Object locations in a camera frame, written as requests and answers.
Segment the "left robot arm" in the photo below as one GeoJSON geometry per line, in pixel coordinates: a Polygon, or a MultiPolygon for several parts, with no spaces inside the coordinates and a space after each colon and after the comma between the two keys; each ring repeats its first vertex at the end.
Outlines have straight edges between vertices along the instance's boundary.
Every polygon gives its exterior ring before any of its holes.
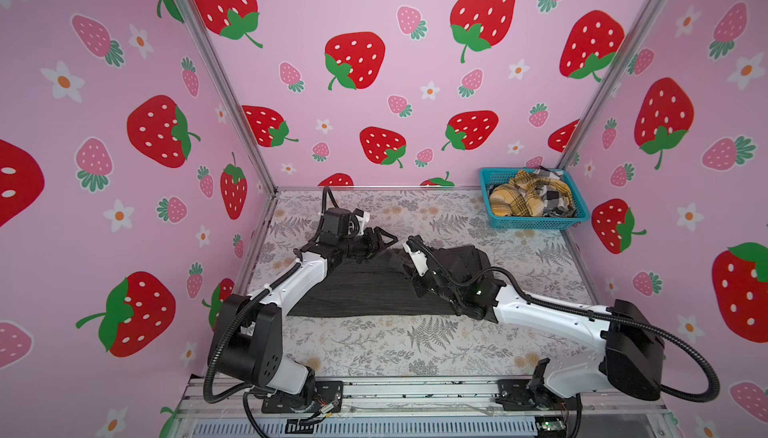
{"type": "Polygon", "coordinates": [[[294,251],[287,271],[256,293],[232,294],[217,318],[207,359],[203,398],[215,404],[246,390],[280,392],[307,407],[315,395],[315,372],[283,352],[283,319],[315,285],[344,260],[363,262],[398,242],[369,214],[332,207],[322,212],[312,238],[294,251]]]}

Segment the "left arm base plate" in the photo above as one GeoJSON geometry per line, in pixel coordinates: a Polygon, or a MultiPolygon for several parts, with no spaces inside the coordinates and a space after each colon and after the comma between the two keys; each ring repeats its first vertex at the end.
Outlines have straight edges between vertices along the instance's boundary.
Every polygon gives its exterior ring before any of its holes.
{"type": "Polygon", "coordinates": [[[319,414],[341,410],[344,382],[320,380],[306,385],[298,394],[276,391],[262,400],[263,414],[319,414]]]}

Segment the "dark grey striped shirt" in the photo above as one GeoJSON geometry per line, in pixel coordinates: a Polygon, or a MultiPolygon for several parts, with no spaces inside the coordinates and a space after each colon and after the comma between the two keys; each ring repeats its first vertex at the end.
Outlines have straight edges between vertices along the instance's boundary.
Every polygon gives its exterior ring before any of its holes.
{"type": "Polygon", "coordinates": [[[465,289],[464,309],[433,293],[429,287],[416,290],[410,256],[402,249],[389,249],[361,263],[346,259],[322,282],[313,286],[291,309],[291,316],[348,318],[384,315],[456,315],[496,322],[491,293],[499,282],[475,283],[465,289]]]}

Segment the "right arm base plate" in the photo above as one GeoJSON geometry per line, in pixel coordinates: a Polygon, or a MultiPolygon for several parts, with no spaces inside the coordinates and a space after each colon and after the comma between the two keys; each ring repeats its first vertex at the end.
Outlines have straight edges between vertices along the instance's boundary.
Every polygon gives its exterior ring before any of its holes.
{"type": "Polygon", "coordinates": [[[501,379],[497,388],[494,402],[505,411],[576,411],[580,403],[576,397],[561,398],[540,383],[531,385],[530,379],[501,379]]]}

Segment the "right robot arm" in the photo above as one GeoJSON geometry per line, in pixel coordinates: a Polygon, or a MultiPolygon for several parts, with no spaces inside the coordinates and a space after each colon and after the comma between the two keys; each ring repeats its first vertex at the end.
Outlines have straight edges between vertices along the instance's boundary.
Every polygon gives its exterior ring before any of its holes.
{"type": "Polygon", "coordinates": [[[526,385],[530,402],[606,390],[659,399],[664,343],[647,330],[647,320],[634,305],[583,305],[528,293],[473,246],[432,249],[411,236],[404,250],[417,295],[432,293],[459,316],[535,328],[584,347],[569,359],[536,364],[526,385]]]}

